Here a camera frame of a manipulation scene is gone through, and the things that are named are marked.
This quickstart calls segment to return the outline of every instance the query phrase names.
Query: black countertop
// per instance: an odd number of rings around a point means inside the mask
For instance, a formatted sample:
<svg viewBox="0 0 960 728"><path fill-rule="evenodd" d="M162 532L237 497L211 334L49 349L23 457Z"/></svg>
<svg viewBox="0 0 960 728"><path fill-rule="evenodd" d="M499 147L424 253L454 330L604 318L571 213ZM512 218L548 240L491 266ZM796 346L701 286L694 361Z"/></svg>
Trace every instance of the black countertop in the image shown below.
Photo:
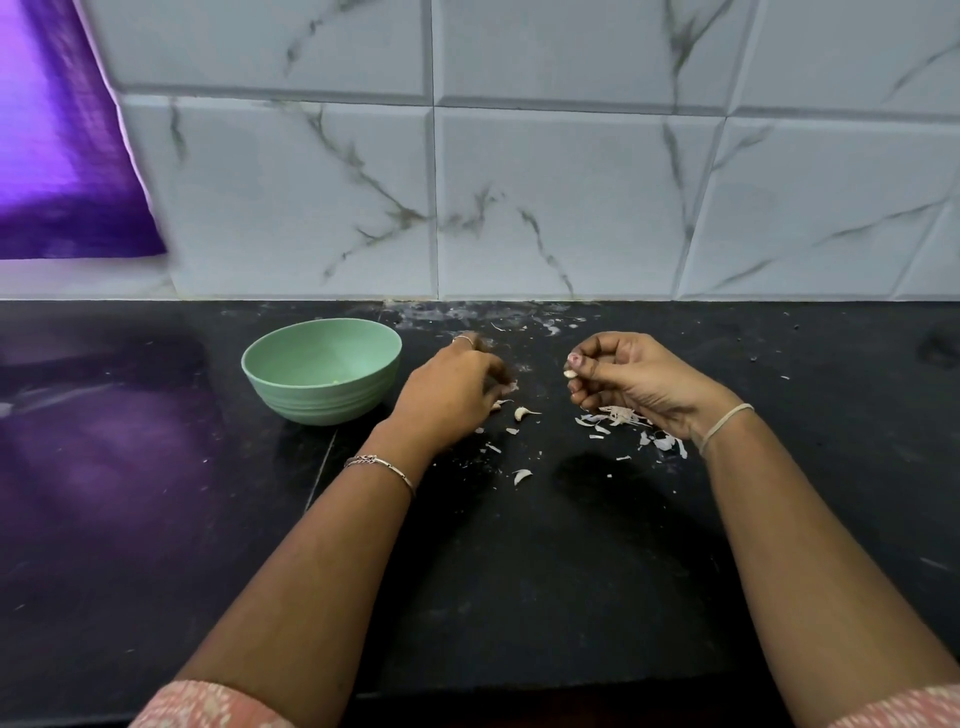
<svg viewBox="0 0 960 728"><path fill-rule="evenodd" d="M428 472L359 693L762 669L693 448L573 423L564 357L611 328L654 334L752 402L960 651L960 306L2 303L0 721L130 717L189 656L387 411L301 427L245 380L255 338L335 315L402 335L388 406L474 328L542 413L516 437L509 411L493 416ZM520 468L534 474L515 487Z"/></svg>

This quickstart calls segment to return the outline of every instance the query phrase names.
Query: pink patterned sleeve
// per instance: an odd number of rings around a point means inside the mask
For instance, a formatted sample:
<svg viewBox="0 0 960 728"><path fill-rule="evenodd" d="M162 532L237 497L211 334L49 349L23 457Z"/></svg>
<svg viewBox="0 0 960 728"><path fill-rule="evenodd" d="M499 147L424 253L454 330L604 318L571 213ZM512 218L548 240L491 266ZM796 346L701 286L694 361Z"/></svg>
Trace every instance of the pink patterned sleeve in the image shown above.
<svg viewBox="0 0 960 728"><path fill-rule="evenodd" d="M871 703L830 728L960 728L960 685L901 692Z"/></svg>
<svg viewBox="0 0 960 728"><path fill-rule="evenodd" d="M213 683L180 680L154 695L132 728L294 728L263 703Z"/></svg>

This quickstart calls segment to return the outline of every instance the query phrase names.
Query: purple fabric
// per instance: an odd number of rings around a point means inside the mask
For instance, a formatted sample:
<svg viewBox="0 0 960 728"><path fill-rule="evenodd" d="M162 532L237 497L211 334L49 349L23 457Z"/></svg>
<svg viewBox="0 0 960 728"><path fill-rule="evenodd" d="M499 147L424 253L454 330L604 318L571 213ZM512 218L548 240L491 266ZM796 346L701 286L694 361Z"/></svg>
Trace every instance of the purple fabric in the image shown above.
<svg viewBox="0 0 960 728"><path fill-rule="evenodd" d="M73 0L0 0L0 258L161 253Z"/></svg>

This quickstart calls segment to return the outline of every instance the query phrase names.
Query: green bowl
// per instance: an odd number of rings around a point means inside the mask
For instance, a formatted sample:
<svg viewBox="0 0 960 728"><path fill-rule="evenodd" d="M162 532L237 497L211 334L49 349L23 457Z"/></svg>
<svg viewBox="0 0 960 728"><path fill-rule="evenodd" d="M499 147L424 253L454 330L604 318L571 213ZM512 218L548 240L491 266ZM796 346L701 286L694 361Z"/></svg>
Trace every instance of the green bowl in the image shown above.
<svg viewBox="0 0 960 728"><path fill-rule="evenodd" d="M257 339L240 365L281 417L301 425L339 425L383 400L402 346L396 331L376 321L320 319Z"/></svg>

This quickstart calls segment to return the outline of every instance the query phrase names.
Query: forearm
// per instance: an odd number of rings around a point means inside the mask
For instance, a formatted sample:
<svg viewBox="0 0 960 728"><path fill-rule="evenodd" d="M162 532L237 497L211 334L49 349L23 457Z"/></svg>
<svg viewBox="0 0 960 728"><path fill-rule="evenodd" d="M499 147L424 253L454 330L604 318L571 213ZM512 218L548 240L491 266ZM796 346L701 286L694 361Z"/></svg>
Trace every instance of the forearm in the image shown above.
<svg viewBox="0 0 960 728"><path fill-rule="evenodd" d="M731 419L706 459L756 631L799 725L960 681L946 649L757 415Z"/></svg>
<svg viewBox="0 0 960 728"><path fill-rule="evenodd" d="M360 453L416 484L432 451L382 423ZM227 685L300 728L335 726L349 699L373 602L410 504L387 468L348 468L284 539L180 672Z"/></svg>

